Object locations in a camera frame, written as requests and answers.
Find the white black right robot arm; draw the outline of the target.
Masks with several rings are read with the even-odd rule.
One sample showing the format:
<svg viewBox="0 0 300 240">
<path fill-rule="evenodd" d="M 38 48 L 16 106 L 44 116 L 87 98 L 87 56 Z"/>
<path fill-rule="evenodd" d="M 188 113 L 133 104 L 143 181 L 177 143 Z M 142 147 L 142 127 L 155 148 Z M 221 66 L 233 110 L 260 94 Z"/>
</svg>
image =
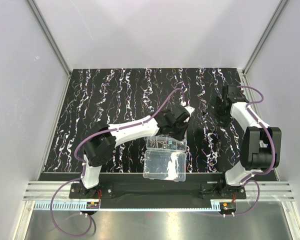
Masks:
<svg viewBox="0 0 300 240">
<path fill-rule="evenodd" d="M 241 95 L 241 86 L 226 85 L 222 96 L 212 103 L 220 127 L 233 120 L 244 131 L 239 162 L 224 172 L 213 190 L 221 198 L 232 198 L 244 190 L 244 184 L 256 175 L 267 175 L 280 163 L 282 131 L 271 127 L 252 109 L 252 103 Z"/>
</svg>

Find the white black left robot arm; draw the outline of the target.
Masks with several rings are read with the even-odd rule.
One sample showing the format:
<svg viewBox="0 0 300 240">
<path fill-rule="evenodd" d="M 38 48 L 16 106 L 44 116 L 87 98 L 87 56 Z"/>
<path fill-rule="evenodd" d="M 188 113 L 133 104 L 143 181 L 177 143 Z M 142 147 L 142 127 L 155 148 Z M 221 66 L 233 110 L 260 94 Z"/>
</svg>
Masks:
<svg viewBox="0 0 300 240">
<path fill-rule="evenodd" d="M 75 149 L 75 157 L 82 161 L 80 193 L 91 198 L 100 187 L 100 173 L 120 145 L 141 138 L 170 137 L 183 141 L 195 108 L 185 103 L 172 110 L 160 110 L 153 115 L 121 124 L 97 123 L 97 132 L 86 137 Z"/>
</svg>

